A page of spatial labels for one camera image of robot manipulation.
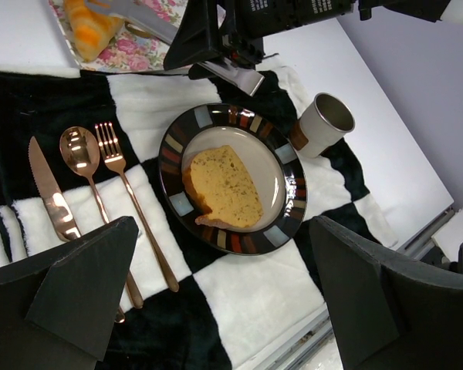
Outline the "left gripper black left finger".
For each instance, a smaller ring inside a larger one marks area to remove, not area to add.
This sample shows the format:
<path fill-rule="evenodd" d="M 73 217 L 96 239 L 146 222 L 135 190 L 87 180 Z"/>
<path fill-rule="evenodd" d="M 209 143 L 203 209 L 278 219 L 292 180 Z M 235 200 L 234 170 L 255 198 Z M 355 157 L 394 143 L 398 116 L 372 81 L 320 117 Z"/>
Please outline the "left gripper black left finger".
<path fill-rule="evenodd" d="M 93 369 L 103 360 L 138 227 L 120 217 L 0 267 L 0 369 Z"/>

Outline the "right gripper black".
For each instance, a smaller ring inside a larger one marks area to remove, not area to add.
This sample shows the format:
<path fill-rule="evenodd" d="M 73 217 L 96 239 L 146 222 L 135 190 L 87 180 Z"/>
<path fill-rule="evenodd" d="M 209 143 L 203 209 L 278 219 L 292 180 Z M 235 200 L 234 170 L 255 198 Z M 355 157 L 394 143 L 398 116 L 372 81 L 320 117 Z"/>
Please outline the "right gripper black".
<path fill-rule="evenodd" d="M 224 66 L 222 45 L 227 58 L 251 68 L 264 58 L 264 37 L 350 13 L 354 4 L 337 0 L 188 1 L 163 66 L 165 70 L 204 62 Z M 218 31 L 220 8 L 225 20 Z"/>

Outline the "steel tongs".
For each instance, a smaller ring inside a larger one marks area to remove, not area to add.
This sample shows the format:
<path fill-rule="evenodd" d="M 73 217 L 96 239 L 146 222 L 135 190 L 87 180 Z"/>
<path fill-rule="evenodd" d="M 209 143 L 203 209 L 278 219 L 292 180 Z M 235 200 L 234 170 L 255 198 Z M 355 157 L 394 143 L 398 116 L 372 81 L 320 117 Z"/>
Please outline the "steel tongs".
<path fill-rule="evenodd" d="M 146 5 L 136 5 L 133 1 L 85 1 L 84 3 L 93 12 L 115 16 L 133 23 L 168 45 L 173 42 L 178 31 L 176 26 L 164 21 L 154 10 Z M 264 76 L 254 69 L 235 67 L 228 59 L 220 62 L 197 62 L 197 65 L 238 87 L 249 96 L 257 92 L 264 80 Z"/>

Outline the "orange striped croissant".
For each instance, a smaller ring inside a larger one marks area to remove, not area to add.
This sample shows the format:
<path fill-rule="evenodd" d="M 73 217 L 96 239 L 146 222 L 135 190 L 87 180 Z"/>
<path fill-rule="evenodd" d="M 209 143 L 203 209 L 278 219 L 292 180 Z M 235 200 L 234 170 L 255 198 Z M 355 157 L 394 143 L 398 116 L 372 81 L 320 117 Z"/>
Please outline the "orange striped croissant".
<path fill-rule="evenodd" d="M 65 0 L 63 7 L 76 50 L 85 62 L 94 61 L 124 24 L 121 18 L 91 11 L 82 0 Z"/>

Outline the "brown bread slice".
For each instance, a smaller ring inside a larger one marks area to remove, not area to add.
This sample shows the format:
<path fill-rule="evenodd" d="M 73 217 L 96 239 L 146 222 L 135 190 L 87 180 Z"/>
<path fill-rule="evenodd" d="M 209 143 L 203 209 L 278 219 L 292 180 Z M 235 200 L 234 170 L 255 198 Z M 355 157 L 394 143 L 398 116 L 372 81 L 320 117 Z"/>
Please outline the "brown bread slice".
<path fill-rule="evenodd" d="M 195 219 L 198 225 L 247 228 L 263 216 L 255 184 L 229 145 L 197 153 L 184 170 L 182 181 L 202 212 Z"/>

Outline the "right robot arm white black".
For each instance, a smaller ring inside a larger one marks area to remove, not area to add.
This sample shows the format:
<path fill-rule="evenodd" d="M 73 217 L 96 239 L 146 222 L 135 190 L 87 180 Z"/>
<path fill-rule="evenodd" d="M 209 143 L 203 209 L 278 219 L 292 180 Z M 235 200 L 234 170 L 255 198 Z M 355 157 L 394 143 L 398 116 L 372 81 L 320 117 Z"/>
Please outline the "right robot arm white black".
<path fill-rule="evenodd" d="M 265 56 L 266 36 L 353 11 L 366 21 L 377 7 L 428 22 L 441 21 L 452 12 L 463 15 L 463 1 L 189 1 L 164 68 L 227 59 L 252 69 Z"/>

